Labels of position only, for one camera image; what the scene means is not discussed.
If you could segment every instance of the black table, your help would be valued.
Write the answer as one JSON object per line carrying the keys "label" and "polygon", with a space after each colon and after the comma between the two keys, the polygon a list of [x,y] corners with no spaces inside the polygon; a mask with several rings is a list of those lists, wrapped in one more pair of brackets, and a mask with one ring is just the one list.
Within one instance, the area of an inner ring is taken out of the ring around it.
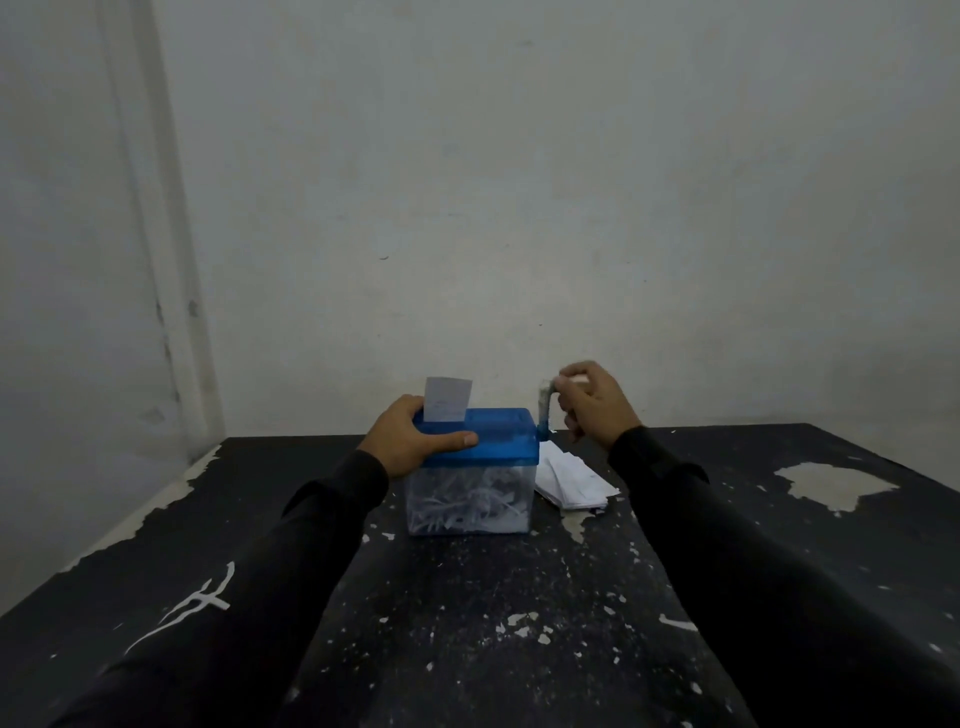
{"label": "black table", "polygon": [[[960,670],[960,627],[948,616],[960,620],[960,493],[811,425],[656,434],[770,536]],[[564,433],[555,438],[565,447]],[[228,439],[192,494],[17,605],[0,619],[0,725],[56,716],[165,610],[207,579],[219,583],[297,487],[358,440]],[[622,486],[590,443],[574,451]],[[774,475],[807,461],[899,488],[834,518]],[[368,519],[370,540],[331,598],[277,724],[753,724],[700,635],[660,620],[686,616],[625,499],[584,522],[582,544],[539,497],[533,529],[410,539],[402,495],[391,492]],[[518,614],[528,617],[509,626]],[[516,633],[524,626],[525,638]]]}

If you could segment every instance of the stack of paper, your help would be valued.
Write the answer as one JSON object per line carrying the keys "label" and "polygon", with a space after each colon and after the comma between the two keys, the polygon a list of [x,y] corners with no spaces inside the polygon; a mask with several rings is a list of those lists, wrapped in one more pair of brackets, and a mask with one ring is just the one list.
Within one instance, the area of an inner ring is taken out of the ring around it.
{"label": "stack of paper", "polygon": [[537,492],[565,511],[606,508],[620,491],[592,471],[583,460],[552,442],[540,443]]}

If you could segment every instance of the clear plastic container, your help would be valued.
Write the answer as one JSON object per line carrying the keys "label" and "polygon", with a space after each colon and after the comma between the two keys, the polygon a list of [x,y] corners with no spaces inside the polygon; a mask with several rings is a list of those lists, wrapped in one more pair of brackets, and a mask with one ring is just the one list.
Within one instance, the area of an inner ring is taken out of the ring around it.
{"label": "clear plastic container", "polygon": [[540,462],[537,427],[522,408],[468,409],[461,423],[414,425],[426,434],[472,430],[475,448],[433,455],[404,480],[414,536],[527,533]]}

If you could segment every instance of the white wall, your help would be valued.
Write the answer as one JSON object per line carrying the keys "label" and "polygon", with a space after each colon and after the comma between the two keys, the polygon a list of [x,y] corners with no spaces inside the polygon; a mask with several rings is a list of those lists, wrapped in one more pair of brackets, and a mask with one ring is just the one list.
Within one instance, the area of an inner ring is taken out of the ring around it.
{"label": "white wall", "polygon": [[955,422],[952,0],[156,6],[230,434],[585,355],[652,425]]}
{"label": "white wall", "polygon": [[103,22],[0,6],[0,613],[187,463]]}

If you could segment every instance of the black sleeve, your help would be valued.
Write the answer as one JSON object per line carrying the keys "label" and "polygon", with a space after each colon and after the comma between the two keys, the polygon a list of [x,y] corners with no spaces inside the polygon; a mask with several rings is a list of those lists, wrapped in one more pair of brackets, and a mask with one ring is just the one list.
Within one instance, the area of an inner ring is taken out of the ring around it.
{"label": "black sleeve", "polygon": [[760,725],[960,725],[960,686],[721,502],[643,427],[614,444],[644,535]]}
{"label": "black sleeve", "polygon": [[181,604],[169,621],[185,618],[141,638],[53,725],[270,725],[387,486],[362,451],[304,485],[280,523],[204,585],[217,601]]}

